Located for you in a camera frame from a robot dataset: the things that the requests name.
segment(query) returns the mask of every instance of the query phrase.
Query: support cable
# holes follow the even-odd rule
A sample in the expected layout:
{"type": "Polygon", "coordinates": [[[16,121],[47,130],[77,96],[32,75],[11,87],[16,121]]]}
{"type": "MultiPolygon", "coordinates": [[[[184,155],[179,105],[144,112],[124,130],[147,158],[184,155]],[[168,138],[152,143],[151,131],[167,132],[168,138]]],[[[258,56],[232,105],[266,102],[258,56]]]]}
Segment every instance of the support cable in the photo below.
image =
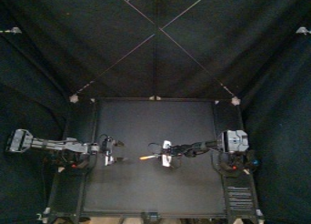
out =
{"type": "Polygon", "coordinates": [[[192,60],[198,63],[198,65],[203,68],[203,70],[206,71],[206,73],[210,75],[210,77],[220,84],[220,86],[223,87],[223,89],[228,92],[228,94],[235,97],[236,95],[234,94],[234,92],[231,92],[231,90],[228,89],[228,87],[223,84],[223,82],[211,74],[211,72],[208,71],[208,69],[198,62],[198,60],[194,58],[194,56],[188,53],[188,51],[183,48],[183,46],[173,40],[173,38],[169,36],[169,34],[160,28],[160,31],[163,32],[163,34],[168,37],[168,39],[173,42],[173,44],[182,49],[182,51],[192,58],[192,60]]]}
{"type": "Polygon", "coordinates": [[[182,11],[182,13],[161,27],[161,29],[167,28],[202,1],[203,0],[198,0],[184,11],[182,11]]]}
{"type": "Polygon", "coordinates": [[[123,56],[121,58],[108,67],[104,71],[75,92],[73,96],[81,93],[87,87],[149,41],[149,39],[155,36],[155,34],[149,35],[123,56]]]}
{"type": "MultiPolygon", "coordinates": [[[[136,12],[148,20],[148,22],[155,25],[156,23],[148,18],[148,16],[137,9],[137,7],[135,7],[135,5],[128,1],[128,0],[123,0],[135,10],[136,12]]],[[[168,39],[173,42],[173,44],[182,49],[182,51],[191,57],[191,59],[196,62],[196,64],[203,68],[203,70],[206,71],[206,73],[210,75],[210,77],[220,84],[220,86],[223,87],[223,89],[227,91],[227,93],[235,97],[235,93],[228,89],[228,87],[223,84],[223,82],[212,75],[212,73],[208,71],[208,69],[198,62],[198,60],[195,59],[195,57],[188,53],[188,51],[183,48],[183,46],[176,42],[176,40],[169,36],[169,34],[164,31],[164,28],[167,28],[179,18],[180,16],[183,16],[203,0],[198,0],[184,11],[182,11],[182,13],[163,26],[159,27],[157,30],[168,37],[168,39]]],[[[136,49],[156,35],[156,32],[147,38],[144,39],[144,41],[95,77],[93,80],[91,80],[73,94],[73,96],[76,96],[97,79],[100,76],[103,76],[108,70],[111,70],[121,61],[125,57],[128,57],[128,55],[136,51],[136,49]]]]}

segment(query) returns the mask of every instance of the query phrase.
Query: black fabric curtain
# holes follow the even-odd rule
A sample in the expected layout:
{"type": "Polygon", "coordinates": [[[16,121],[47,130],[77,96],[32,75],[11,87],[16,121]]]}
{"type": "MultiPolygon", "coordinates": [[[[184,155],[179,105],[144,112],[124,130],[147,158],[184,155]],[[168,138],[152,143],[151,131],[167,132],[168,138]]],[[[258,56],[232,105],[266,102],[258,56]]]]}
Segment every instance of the black fabric curtain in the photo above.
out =
{"type": "Polygon", "coordinates": [[[311,36],[295,35],[263,67],[243,107],[262,159],[255,173],[260,207],[271,223],[311,223],[310,53],[311,36]]]}
{"type": "MultiPolygon", "coordinates": [[[[0,16],[1,30],[17,26],[4,8],[0,16]]],[[[35,223],[35,213],[47,206],[52,167],[44,164],[45,154],[4,154],[7,138],[17,128],[61,139],[68,101],[47,68],[25,35],[0,35],[1,223],[35,223]]]]}

